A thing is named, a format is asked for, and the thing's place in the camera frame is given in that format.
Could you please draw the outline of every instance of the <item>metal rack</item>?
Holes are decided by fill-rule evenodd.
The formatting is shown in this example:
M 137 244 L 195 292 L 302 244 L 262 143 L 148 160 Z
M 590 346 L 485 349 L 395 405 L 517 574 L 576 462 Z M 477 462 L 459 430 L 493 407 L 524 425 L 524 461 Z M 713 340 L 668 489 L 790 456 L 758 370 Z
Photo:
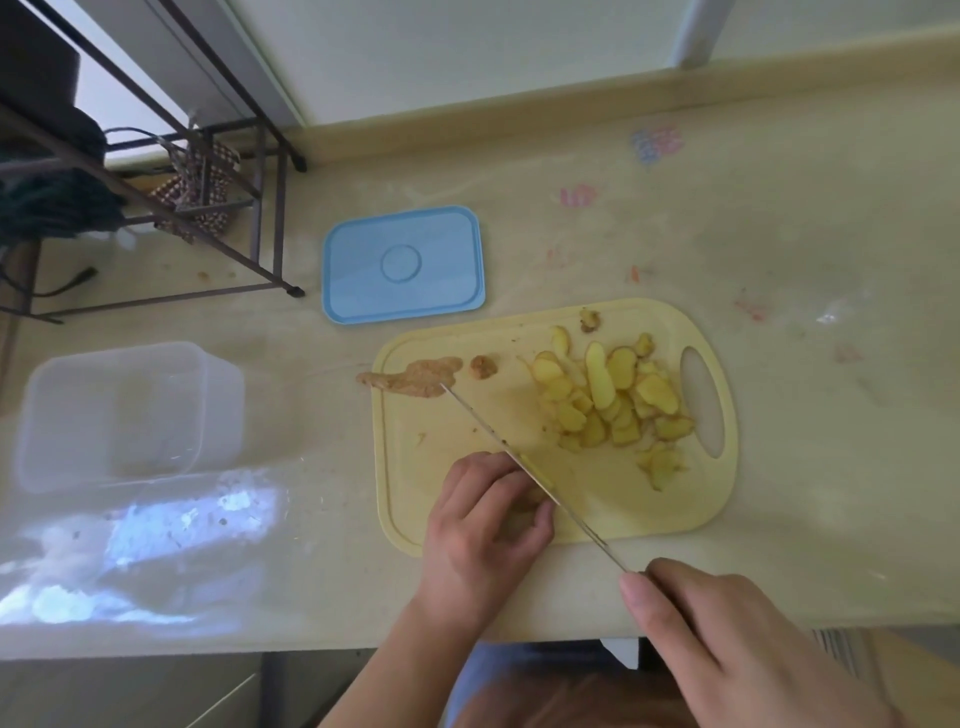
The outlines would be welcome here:
M 0 164 L 0 175 L 24 174 L 29 172 L 50 172 L 57 169 L 67 169 L 76 167 L 84 170 L 97 180 L 106 184 L 114 192 L 123 195 L 129 202 L 137 203 L 150 211 L 150 214 L 130 217 L 126 220 L 126 225 L 135 225 L 138 223 L 166 221 L 174 224 L 178 229 L 188 232 L 197 240 L 203 241 L 207 245 L 220 251 L 230 259 L 241 264 L 245 268 L 254 271 L 266 282 L 255 283 L 252 285 L 232 286 L 228 288 L 218 288 L 208 291 L 197 291 L 193 293 L 180 293 L 171 296 L 156 296 L 146 299 L 136 299 L 120 303 L 107 303 L 103 305 L 82 306 L 75 308 L 65 308 L 63 310 L 51 311 L 48 313 L 34 313 L 33 296 L 29 294 L 21 295 L 18 306 L 0 305 L 0 311 L 11 313 L 15 316 L 37 319 L 52 324 L 62 324 L 61 317 L 77 314 L 89 313 L 93 311 L 106 311 L 114 308 L 125 308 L 136 305 L 146 305 L 148 303 L 164 303 L 169 301 L 184 301 L 188 299 L 206 298 L 209 296 L 221 296 L 227 293 L 242 293 L 245 291 L 258 291 L 269 288 L 282 288 L 294 298 L 302 298 L 305 294 L 302 288 L 292 285 L 283 279 L 283 227 L 286 205 L 286 175 L 287 164 L 293 165 L 298 172 L 306 171 L 306 159 L 301 155 L 283 133 L 276 127 L 273 121 L 266 115 L 263 109 L 254 101 L 250 93 L 243 87 L 237 78 L 224 65 L 223 61 L 213 51 L 209 44 L 200 35 L 197 29 L 182 13 L 180 8 L 174 3 L 174 0 L 158 0 L 160 6 L 166 10 L 173 20 L 180 26 L 183 32 L 197 46 L 197 48 L 206 56 L 217 72 L 223 76 L 224 80 L 232 87 L 236 94 L 251 110 L 253 117 L 242 119 L 240 121 L 229 122 L 227 124 L 218 124 L 208 126 L 202 129 L 187 129 L 181 122 L 160 103 L 158 103 L 147 91 L 140 87 L 130 76 L 124 73 L 113 61 L 107 58 L 99 48 L 93 45 L 86 37 L 79 33 L 69 22 L 67 22 L 59 13 L 51 8 L 44 0 L 25 0 L 33 6 L 37 12 L 45 17 L 55 28 L 75 43 L 81 50 L 86 52 L 91 58 L 97 61 L 104 69 L 119 81 L 127 90 L 129 90 L 137 99 L 143 102 L 157 116 L 167 122 L 175 131 L 165 135 L 163 138 L 170 141 L 186 140 L 194 149 L 198 150 L 204 156 L 204 166 L 201 183 L 201 199 L 204 205 L 174 211 L 157 199 L 141 192 L 132 186 L 123 175 L 109 171 L 100 161 L 91 158 L 69 143 L 62 141 L 53 134 L 47 132 L 39 125 L 35 124 L 29 118 L 23 116 L 15 109 L 10 108 L 0 101 L 0 123 L 16 130 L 18 133 L 28 136 L 34 141 L 42 144 L 55 158 L 43 158 L 30 161 L 17 161 Z M 254 171 L 252 181 L 243 177 L 230 164 L 221 160 L 213 154 L 213 139 L 216 134 L 224 132 L 235 132 L 244 129 L 252 129 L 255 134 L 255 144 L 252 154 L 245 157 L 254 160 Z M 273 144 L 268 141 L 268 135 L 272 138 Z M 133 149 L 136 147 L 145 147 L 155 144 L 152 139 L 138 139 L 136 141 L 125 141 L 108 146 L 108 152 L 123 149 Z M 266 158 L 276 157 L 276 190 L 275 190 L 275 215 L 274 215 L 274 255 L 272 266 L 268 270 L 260 265 L 260 240 L 261 223 L 263 219 L 263 199 L 264 199 L 264 181 L 266 177 Z M 209 205 L 209 178 L 213 167 L 221 170 L 233 183 L 239 186 L 248 197 L 225 205 Z M 220 238 L 202 230 L 195 225 L 192 220 L 198 215 L 209 212 L 223 212 L 235 210 L 242 207 L 250 207 L 251 230 L 249 254 L 244 255 L 240 251 L 231 248 Z M 27 279 L 24 280 L 26 290 L 33 291 L 36 280 L 36 267 L 39 261 L 40 243 L 34 246 L 30 260 L 27 264 Z

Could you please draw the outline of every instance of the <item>left hand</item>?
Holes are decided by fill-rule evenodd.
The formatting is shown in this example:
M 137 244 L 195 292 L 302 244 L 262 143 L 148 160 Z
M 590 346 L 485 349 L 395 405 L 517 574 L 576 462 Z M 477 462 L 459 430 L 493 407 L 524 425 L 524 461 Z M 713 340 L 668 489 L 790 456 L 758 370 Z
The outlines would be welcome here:
M 553 540 L 553 501 L 508 541 L 510 507 L 537 484 L 506 452 L 475 452 L 453 464 L 427 521 L 414 597 L 433 624 L 476 641 Z

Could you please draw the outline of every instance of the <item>blue lid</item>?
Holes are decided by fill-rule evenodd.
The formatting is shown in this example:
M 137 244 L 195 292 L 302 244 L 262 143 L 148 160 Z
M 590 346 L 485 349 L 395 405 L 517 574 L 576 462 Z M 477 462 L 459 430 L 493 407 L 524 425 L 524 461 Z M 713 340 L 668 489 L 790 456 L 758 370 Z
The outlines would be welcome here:
M 459 205 L 340 223 L 324 241 L 323 277 L 324 312 L 338 324 L 479 308 L 480 224 Z

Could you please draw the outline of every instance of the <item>beige countertop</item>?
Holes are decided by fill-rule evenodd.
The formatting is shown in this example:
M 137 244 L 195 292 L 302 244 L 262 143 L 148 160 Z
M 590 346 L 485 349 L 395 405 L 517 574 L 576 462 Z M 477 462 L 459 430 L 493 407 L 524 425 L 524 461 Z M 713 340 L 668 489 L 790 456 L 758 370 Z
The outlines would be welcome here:
M 746 573 L 811 626 L 958 620 L 957 91 L 861 88 L 338 163 L 291 178 L 285 270 L 307 298 L 24 322 L 0 401 L 0 657 L 378 643 L 419 564 L 380 531 L 370 395 L 354 375 L 412 328 L 632 296 L 672 303 L 704 332 L 742 446 L 721 515 L 615 542 L 629 564 L 666 555 Z M 641 163 L 631 135 L 663 128 L 683 148 Z M 591 204 L 562 205 L 578 185 Z M 481 221 L 482 308 L 350 328 L 325 318 L 333 225 L 446 204 Z M 41 286 L 87 263 L 102 275 L 58 307 L 255 282 L 156 233 L 133 252 L 50 242 Z M 10 450 L 37 364 L 170 340 L 243 368 L 236 470 L 55 497 L 16 488 Z M 635 633 L 612 565 L 589 545 L 549 549 L 492 630 Z

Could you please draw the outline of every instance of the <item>clear plastic container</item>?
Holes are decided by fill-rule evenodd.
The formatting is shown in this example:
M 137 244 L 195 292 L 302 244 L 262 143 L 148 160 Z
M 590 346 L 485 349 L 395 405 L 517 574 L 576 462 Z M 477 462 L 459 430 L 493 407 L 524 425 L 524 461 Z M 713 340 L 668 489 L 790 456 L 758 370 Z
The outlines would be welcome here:
M 30 376 L 15 476 L 33 493 L 228 468 L 244 377 L 186 341 L 61 356 Z

